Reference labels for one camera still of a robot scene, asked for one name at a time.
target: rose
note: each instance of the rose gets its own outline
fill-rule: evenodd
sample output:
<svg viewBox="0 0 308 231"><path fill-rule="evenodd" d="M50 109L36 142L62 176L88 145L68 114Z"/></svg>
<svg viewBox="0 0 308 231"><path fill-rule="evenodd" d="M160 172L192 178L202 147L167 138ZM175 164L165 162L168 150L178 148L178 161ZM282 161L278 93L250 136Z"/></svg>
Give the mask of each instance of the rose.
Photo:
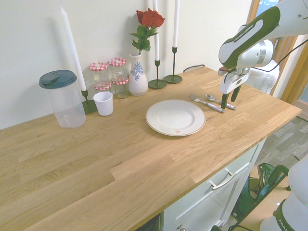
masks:
<svg viewBox="0 0 308 231"><path fill-rule="evenodd" d="M157 11L151 11L148 8L148 11L136 11L138 22L143 27L160 27L163 23L165 18L163 18Z"/></svg>
<svg viewBox="0 0 308 231"><path fill-rule="evenodd" d="M137 42L133 40L132 45L136 47L139 50L139 54L141 54L142 50L150 50L151 47L148 38L158 33L156 28L160 27L165 19L157 11L152 11L150 8L145 12L136 12L140 25L137 28L137 32L131 34L138 38Z"/></svg>

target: white cabinet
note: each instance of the white cabinet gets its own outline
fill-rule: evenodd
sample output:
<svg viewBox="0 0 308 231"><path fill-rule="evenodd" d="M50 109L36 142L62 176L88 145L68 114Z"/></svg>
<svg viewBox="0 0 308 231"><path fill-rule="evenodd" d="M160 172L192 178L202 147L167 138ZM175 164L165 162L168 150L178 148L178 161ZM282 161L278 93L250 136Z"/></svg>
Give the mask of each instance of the white cabinet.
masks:
<svg viewBox="0 0 308 231"><path fill-rule="evenodd" d="M165 209L164 231L176 231L179 225L186 231L208 231L227 222L264 141Z"/></svg>

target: jar lid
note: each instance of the jar lid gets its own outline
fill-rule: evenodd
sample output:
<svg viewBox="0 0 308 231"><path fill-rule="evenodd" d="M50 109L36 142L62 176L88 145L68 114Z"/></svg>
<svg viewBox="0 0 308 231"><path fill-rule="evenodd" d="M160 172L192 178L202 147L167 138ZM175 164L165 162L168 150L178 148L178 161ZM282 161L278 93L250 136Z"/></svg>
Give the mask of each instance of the jar lid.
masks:
<svg viewBox="0 0 308 231"><path fill-rule="evenodd" d="M109 65L111 66L123 66L126 64L126 59L123 59L123 58L114 58L114 59L111 59L109 60Z"/></svg>
<svg viewBox="0 0 308 231"><path fill-rule="evenodd" d="M107 63L98 62L97 64L98 64L98 66L99 66L99 69L97 69L96 63L92 63L92 64L89 66L90 71L103 71L103 70L106 70L107 67L108 67L108 64L107 64Z"/></svg>
<svg viewBox="0 0 308 231"><path fill-rule="evenodd" d="M74 83L77 76L72 71L58 70L44 74L39 78L39 85L46 89L62 88Z"/></svg>
<svg viewBox="0 0 308 231"><path fill-rule="evenodd" d="M94 89L96 90L107 90L111 88L111 83L98 83L96 85L93 85Z"/></svg>
<svg viewBox="0 0 308 231"><path fill-rule="evenodd" d="M124 84L127 84L128 81L129 81L129 78L127 78L127 79L126 79L125 81L123 81L123 82L116 82L116 81L112 80L112 83L113 83L113 84L116 84L116 85L124 85Z"/></svg>

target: white ceramic plate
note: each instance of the white ceramic plate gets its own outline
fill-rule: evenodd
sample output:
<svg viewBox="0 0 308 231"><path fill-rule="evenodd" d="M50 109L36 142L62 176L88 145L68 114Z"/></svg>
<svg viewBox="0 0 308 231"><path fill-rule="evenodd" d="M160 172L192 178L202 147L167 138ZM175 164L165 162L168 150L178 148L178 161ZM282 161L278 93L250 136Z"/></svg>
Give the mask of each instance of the white ceramic plate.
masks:
<svg viewBox="0 0 308 231"><path fill-rule="evenodd" d="M168 136L191 135L205 124L201 108L183 100L155 103L148 109L145 118L152 129Z"/></svg>

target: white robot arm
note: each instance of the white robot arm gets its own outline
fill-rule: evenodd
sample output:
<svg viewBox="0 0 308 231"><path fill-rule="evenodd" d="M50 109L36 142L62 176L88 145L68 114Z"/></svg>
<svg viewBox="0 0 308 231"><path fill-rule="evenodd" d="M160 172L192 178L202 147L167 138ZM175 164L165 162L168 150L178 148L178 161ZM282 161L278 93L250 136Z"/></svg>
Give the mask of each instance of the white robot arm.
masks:
<svg viewBox="0 0 308 231"><path fill-rule="evenodd" d="M251 67L266 66L271 61L274 49L268 39L304 34L308 34L308 0L282 0L225 41L218 55L223 64L218 75L226 74L220 85L221 108L226 107L232 90L231 101L235 101Z"/></svg>

